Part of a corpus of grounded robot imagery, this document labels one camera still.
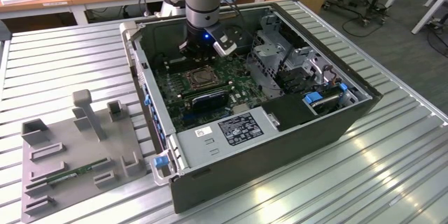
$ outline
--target motherboard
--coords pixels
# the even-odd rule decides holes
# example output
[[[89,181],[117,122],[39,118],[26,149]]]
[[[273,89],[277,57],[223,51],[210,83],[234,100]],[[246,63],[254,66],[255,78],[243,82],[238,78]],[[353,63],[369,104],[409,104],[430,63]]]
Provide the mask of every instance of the motherboard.
[[[247,56],[214,57],[186,70],[178,62],[157,70],[157,83],[177,130],[185,131],[259,106],[267,95],[251,77]]]

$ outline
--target white label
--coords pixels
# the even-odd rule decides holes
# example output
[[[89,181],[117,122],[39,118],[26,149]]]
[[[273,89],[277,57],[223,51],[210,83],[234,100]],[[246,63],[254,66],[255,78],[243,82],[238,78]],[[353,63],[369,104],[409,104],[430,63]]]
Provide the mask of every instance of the white label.
[[[45,6],[53,6],[53,5],[67,5],[69,2],[54,2],[54,3],[43,3]]]
[[[207,134],[211,134],[213,132],[213,128],[209,126],[206,128],[202,128],[199,130],[195,130],[195,133],[197,133],[197,136],[201,137],[201,136],[206,136]]]
[[[227,36],[225,35],[221,40],[225,43],[227,41]]]

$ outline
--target circuit board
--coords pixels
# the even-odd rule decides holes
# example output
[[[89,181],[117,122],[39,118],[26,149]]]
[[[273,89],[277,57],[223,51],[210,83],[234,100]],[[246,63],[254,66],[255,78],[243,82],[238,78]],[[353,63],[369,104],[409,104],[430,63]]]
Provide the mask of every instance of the circuit board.
[[[218,57],[201,68],[169,73],[157,70],[157,83],[177,130],[185,131],[251,109],[269,100],[238,55]],[[226,92],[226,104],[213,110],[193,113],[195,99]]]

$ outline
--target power supply label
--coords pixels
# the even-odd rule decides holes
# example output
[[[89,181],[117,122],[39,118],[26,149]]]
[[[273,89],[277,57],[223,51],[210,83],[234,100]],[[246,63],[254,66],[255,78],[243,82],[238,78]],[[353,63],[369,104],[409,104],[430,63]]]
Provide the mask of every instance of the power supply label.
[[[237,116],[218,123],[218,125],[222,128],[226,139],[233,146],[242,144],[265,134],[251,113]]]

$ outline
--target metal slotted table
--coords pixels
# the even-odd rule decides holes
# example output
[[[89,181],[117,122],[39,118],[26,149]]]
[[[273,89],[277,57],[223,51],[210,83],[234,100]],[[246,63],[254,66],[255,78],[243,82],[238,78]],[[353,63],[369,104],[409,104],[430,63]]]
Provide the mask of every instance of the metal slotted table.
[[[441,223],[448,221],[447,116],[301,3],[278,2],[385,94],[341,140],[182,214],[151,173],[37,223]],[[21,222],[21,122],[73,117],[71,93],[94,109],[130,106],[145,157],[155,154],[119,23],[15,34],[0,76],[0,222]]]

